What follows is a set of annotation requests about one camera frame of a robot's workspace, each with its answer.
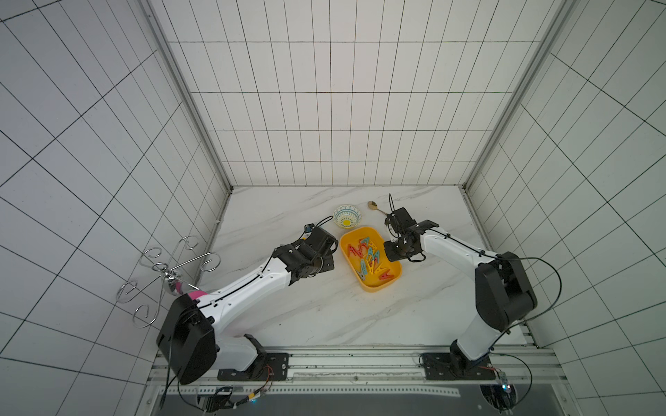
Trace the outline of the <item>yellow clothespin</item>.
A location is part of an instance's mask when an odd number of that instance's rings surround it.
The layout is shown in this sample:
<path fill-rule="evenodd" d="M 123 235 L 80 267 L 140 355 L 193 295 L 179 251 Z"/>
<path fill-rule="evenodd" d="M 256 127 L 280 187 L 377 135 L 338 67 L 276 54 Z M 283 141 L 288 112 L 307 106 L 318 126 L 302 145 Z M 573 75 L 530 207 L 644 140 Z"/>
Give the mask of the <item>yellow clothespin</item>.
<path fill-rule="evenodd" d="M 391 270 L 389 267 L 383 267 L 383 266 L 382 266 L 382 267 L 378 267 L 378 268 L 376 269 L 376 277 L 377 277 L 377 278 L 380 277 L 380 276 L 381 276 L 384 272 L 386 272 L 386 271 L 389 271 L 391 274 L 393 274 L 393 273 L 392 273 L 392 270 Z"/>

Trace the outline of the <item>red clothespin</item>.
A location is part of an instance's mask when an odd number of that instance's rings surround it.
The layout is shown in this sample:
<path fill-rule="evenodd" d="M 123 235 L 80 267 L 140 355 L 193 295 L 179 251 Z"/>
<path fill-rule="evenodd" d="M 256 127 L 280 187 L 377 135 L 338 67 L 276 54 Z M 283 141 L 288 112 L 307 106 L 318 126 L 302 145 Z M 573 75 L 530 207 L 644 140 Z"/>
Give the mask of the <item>red clothespin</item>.
<path fill-rule="evenodd" d="M 352 244 L 349 244 L 347 246 L 347 255 L 351 258 L 352 256 L 355 256 L 357 258 L 364 258 L 364 244 L 360 244 L 359 246 L 353 246 Z"/>
<path fill-rule="evenodd" d="M 395 276 L 391 274 L 389 271 L 384 272 L 380 277 L 378 277 L 380 282 L 388 281 L 394 279 Z"/>

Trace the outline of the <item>yellow storage box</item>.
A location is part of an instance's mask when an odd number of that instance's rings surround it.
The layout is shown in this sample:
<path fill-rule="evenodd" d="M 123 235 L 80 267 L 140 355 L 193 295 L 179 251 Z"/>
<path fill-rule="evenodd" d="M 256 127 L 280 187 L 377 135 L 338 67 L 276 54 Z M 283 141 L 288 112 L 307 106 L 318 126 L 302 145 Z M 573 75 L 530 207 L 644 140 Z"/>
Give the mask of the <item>yellow storage box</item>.
<path fill-rule="evenodd" d="M 340 248 L 362 289 L 378 292 L 390 286 L 402 275 L 402 265 L 390 262 L 379 232 L 364 226 L 347 232 L 340 239 Z"/>

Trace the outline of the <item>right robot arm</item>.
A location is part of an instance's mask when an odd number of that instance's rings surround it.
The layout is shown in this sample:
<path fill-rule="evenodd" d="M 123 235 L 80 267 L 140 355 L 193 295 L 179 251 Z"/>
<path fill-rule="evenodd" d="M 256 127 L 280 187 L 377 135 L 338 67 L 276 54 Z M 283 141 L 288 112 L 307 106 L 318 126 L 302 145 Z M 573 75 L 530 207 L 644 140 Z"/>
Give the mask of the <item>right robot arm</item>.
<path fill-rule="evenodd" d="M 394 235 L 384 243 L 388 260 L 420 263 L 435 256 L 466 273 L 475 285 L 476 316 L 449 348 L 456 371 L 480 366 L 512 325 L 538 306 L 522 260 L 515 254 L 475 248 L 430 220 L 417 223 L 393 217 L 385 224 Z"/>

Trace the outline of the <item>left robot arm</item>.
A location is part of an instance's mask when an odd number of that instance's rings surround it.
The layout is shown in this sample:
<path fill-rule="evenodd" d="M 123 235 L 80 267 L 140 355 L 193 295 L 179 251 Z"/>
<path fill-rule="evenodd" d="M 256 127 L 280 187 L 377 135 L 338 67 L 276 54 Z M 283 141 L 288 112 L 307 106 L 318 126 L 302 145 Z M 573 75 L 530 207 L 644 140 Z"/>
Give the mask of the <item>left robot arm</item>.
<path fill-rule="evenodd" d="M 335 269 L 334 244 L 318 251 L 301 244 L 281 246 L 265 265 L 211 293 L 184 294 L 173 301 L 156 343 L 182 385 L 210 370 L 252 381 L 265 375 L 267 353 L 254 336 L 226 336 L 225 329 L 246 310 L 302 278 Z"/>

